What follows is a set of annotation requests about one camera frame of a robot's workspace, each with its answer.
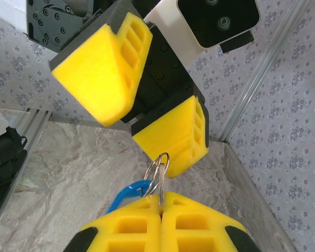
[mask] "yellow foam block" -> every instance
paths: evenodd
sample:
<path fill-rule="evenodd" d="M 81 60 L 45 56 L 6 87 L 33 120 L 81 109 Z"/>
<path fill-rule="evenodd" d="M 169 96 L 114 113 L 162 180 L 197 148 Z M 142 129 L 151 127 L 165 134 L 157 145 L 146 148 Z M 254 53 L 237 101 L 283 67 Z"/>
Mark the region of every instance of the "yellow foam block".
<path fill-rule="evenodd" d="M 156 196 L 140 199 L 83 227 L 98 229 L 88 252 L 160 252 L 161 218 Z"/>
<path fill-rule="evenodd" d="M 128 12 L 117 34 L 103 25 L 52 74 L 99 123 L 109 127 L 133 107 L 151 41 L 144 21 Z"/>
<path fill-rule="evenodd" d="M 169 178 L 178 176 L 208 153 L 205 117 L 198 98 L 191 96 L 133 136 L 150 159 L 170 155 Z"/>
<path fill-rule="evenodd" d="M 237 252 L 226 226 L 246 232 L 238 221 L 177 193 L 166 194 L 161 222 L 163 252 Z"/>
<path fill-rule="evenodd" d="M 152 195 L 89 223 L 98 233 L 88 252 L 237 252 L 225 231 L 241 223 L 180 194 L 167 192 L 165 209 Z"/>

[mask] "floor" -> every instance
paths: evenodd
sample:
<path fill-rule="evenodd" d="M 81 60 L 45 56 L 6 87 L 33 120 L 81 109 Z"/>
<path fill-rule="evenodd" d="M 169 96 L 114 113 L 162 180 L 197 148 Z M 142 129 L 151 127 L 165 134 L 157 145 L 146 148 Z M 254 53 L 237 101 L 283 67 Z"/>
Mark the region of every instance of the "floor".
<path fill-rule="evenodd" d="M 0 251 L 62 251 L 148 164 L 128 132 L 48 122 L 3 212 Z M 211 142 L 166 189 L 240 221 L 263 251 L 295 251 L 227 144 Z"/>

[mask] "camera lens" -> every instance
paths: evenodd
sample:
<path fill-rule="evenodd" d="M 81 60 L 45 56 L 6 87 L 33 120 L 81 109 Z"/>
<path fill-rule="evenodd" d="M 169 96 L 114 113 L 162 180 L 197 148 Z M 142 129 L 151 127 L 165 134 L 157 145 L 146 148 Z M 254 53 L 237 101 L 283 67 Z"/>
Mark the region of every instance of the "camera lens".
<path fill-rule="evenodd" d="M 231 21 L 228 17 L 220 17 L 217 24 L 220 30 L 229 30 Z"/>
<path fill-rule="evenodd" d="M 208 5 L 216 5 L 219 0 L 205 0 Z"/>

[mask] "floral wallpaper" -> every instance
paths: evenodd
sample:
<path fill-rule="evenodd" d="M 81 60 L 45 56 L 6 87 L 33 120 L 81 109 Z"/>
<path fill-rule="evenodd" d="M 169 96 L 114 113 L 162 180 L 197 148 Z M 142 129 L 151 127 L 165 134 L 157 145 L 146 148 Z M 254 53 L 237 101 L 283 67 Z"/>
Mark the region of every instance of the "floral wallpaper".
<path fill-rule="evenodd" d="M 292 0 L 258 0 L 261 21 L 252 29 L 255 42 L 223 54 L 217 46 L 187 66 L 203 92 L 211 136 L 219 134 L 257 61 L 263 55 Z M 29 41 L 0 20 L 0 106 L 51 110 L 69 122 L 94 121 L 51 76 L 55 53 Z"/>
<path fill-rule="evenodd" d="M 315 252 L 315 1 L 229 142 L 297 250 Z"/>

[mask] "yellow foam gripper pad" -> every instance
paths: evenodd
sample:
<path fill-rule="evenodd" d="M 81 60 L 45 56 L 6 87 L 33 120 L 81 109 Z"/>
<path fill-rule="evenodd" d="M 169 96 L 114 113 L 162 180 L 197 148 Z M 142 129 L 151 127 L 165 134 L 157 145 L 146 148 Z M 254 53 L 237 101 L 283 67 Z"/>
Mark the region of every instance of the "yellow foam gripper pad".
<path fill-rule="evenodd" d="M 246 235 L 244 240 L 250 239 L 238 221 L 180 194 L 167 192 L 164 209 L 160 209 L 157 195 L 142 198 L 84 226 L 81 233 L 90 236 L 79 237 L 78 233 L 67 248 L 87 244 L 88 249 L 84 250 L 87 252 L 258 251 L 237 250 L 234 240 L 238 237 L 231 236 L 228 227 L 241 232 L 239 237 Z"/>
<path fill-rule="evenodd" d="M 152 34 L 131 0 L 118 0 L 51 62 L 54 77 L 103 126 L 132 108 Z"/>
<path fill-rule="evenodd" d="M 169 178 L 176 177 L 208 153 L 208 111 L 193 84 L 132 125 L 132 137 L 155 160 L 170 155 Z"/>

